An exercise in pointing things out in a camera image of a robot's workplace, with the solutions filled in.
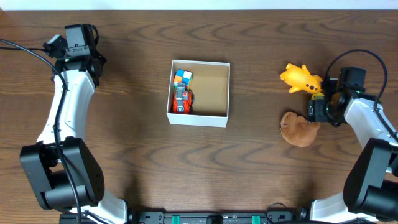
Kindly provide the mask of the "brown plush toy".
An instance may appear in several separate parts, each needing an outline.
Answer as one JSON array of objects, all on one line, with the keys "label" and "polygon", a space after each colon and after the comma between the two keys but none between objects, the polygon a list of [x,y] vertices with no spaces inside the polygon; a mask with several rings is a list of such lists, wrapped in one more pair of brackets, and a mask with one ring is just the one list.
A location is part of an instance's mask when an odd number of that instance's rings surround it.
[{"label": "brown plush toy", "polygon": [[280,133],[291,145],[307,147],[314,142],[320,123],[311,123],[294,112],[286,112],[280,121]]}]

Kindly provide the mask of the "multicoloured puzzle cube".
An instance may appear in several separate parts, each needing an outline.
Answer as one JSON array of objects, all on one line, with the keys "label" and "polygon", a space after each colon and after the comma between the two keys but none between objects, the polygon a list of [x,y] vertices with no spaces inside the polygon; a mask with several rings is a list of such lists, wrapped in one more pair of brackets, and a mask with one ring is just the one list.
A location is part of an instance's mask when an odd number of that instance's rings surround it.
[{"label": "multicoloured puzzle cube", "polygon": [[193,73],[187,70],[178,69],[174,76],[174,86],[177,87],[179,83],[183,83],[187,89],[192,83]]}]

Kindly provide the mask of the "red toy truck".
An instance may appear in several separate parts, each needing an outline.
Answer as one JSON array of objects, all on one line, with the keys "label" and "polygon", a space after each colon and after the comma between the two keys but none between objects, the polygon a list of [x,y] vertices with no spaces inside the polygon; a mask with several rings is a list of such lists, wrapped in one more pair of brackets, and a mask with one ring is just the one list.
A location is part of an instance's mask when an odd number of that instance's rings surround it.
[{"label": "red toy truck", "polygon": [[175,85],[172,113],[175,114],[191,114],[193,111],[192,104],[194,102],[194,95],[184,83],[177,83]]}]

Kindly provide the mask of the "wooden cat rattle drum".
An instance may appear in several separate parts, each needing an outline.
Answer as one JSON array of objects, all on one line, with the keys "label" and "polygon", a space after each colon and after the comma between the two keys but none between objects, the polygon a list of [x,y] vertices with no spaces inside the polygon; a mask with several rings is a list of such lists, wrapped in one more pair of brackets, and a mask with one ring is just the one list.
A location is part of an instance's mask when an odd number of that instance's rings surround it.
[{"label": "wooden cat rattle drum", "polygon": [[323,93],[316,93],[316,94],[313,94],[311,97],[311,100],[322,100],[322,99],[324,99]]}]

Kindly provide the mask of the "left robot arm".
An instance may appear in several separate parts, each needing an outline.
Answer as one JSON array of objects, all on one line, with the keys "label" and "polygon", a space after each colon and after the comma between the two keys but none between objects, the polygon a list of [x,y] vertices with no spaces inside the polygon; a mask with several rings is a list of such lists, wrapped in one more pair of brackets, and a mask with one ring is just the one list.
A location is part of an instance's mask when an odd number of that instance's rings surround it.
[{"label": "left robot arm", "polygon": [[65,26],[66,36],[43,44],[55,58],[55,93],[37,142],[24,146],[20,162],[38,204],[61,212],[60,223],[131,223],[123,199],[105,189],[100,165],[84,142],[90,104],[106,59],[97,51],[91,24]]}]

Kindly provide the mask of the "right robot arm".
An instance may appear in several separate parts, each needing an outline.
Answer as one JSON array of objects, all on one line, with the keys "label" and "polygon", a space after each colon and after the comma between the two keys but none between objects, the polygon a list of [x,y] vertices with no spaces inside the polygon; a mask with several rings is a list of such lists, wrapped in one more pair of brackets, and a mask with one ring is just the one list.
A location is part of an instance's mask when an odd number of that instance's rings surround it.
[{"label": "right robot arm", "polygon": [[342,68],[338,78],[327,78],[323,96],[309,101],[310,121],[350,125],[362,152],[349,173],[343,191],[303,207],[299,217],[328,223],[353,220],[388,222],[397,219],[397,132],[378,100],[364,92],[365,70]]}]

